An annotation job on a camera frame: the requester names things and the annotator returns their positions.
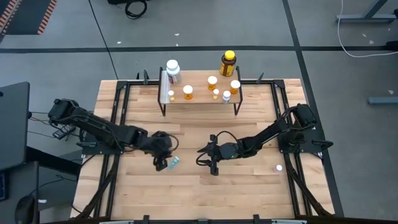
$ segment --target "concrete floor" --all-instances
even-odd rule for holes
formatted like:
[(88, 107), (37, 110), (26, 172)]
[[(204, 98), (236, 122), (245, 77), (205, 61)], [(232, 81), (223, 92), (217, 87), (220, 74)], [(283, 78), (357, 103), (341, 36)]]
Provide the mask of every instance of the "concrete floor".
[[(148, 12), (129, 20), (105, 0), (91, 0), (109, 47), (173, 47), (218, 45), (293, 46), (284, 5), (280, 0), (153, 0)], [(346, 0), (345, 12), (362, 13), (373, 0)], [(301, 46), (339, 46), (335, 15), (337, 0), (289, 0)], [(398, 8), (389, 1), (381, 12)], [(398, 40), (398, 22), (392, 24), (343, 24), (345, 45), (384, 45)], [(104, 47), (87, 0), (58, 0), (43, 35), (7, 35), (0, 49), (62, 49)], [(112, 52), (120, 79), (133, 79), (146, 69), (157, 77), (159, 66), (176, 58), (182, 69), (217, 69), (222, 50), (174, 52)], [(238, 64), (244, 78), (301, 78), (294, 51), (239, 50)], [(352, 52), (373, 54), (383, 52)], [(369, 106), (367, 97), (398, 93), (398, 55), (351, 58), (344, 52), (304, 52), (313, 94), (330, 149), (331, 162), (346, 217), (398, 220), (398, 180), (395, 158), (398, 107)], [(115, 79), (108, 53), (0, 54), (0, 85), (28, 81), (30, 110), (48, 111), (54, 98), (72, 98), (92, 110), (100, 80)], [(53, 132), (30, 122), (29, 130)], [(28, 135), (30, 146), (60, 156), (79, 148), (73, 139), (56, 141)], [(41, 174), (44, 183), (54, 174)], [(68, 218), (75, 185), (42, 212), (42, 221)]]

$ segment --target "yellow bottle cap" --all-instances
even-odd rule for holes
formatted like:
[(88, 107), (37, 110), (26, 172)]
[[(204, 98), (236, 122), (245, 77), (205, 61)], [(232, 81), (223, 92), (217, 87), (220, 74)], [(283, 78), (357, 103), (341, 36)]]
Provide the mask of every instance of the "yellow bottle cap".
[(224, 54), (224, 57), (226, 60), (234, 60), (235, 52), (233, 52), (232, 50), (227, 50)]

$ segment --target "black stand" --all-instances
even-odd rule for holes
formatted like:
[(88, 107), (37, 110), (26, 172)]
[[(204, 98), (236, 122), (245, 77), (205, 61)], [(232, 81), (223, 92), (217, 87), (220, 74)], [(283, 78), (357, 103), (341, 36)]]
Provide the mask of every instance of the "black stand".
[(34, 149), (26, 147), (26, 162), (37, 161), (39, 166), (79, 176), (81, 165), (66, 159), (59, 158)]

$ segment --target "small white cap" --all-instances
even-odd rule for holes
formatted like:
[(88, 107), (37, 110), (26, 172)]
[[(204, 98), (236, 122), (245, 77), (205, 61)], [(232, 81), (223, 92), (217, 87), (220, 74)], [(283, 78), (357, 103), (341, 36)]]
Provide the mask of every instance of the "small white cap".
[(225, 98), (229, 98), (229, 97), (231, 97), (231, 92), (230, 91), (224, 91), (224, 93), (223, 93), (223, 97), (225, 97)]
[(208, 81), (209, 84), (214, 85), (214, 84), (217, 83), (217, 77), (210, 76), (210, 77), (207, 79), (207, 81)]
[(241, 87), (241, 83), (239, 81), (237, 81), (237, 80), (232, 80), (231, 81), (231, 87), (232, 88), (239, 88), (239, 87)]
[(177, 62), (176, 60), (169, 60), (169, 61), (166, 63), (166, 66), (167, 66), (167, 68), (168, 68), (169, 70), (174, 71), (174, 70), (176, 70), (177, 67), (178, 67), (178, 62)]
[(184, 86), (184, 88), (182, 89), (182, 91), (183, 91), (185, 94), (191, 94), (191, 93), (193, 92), (193, 88), (192, 88), (192, 86), (190, 86), (190, 85), (186, 85), (186, 86)]

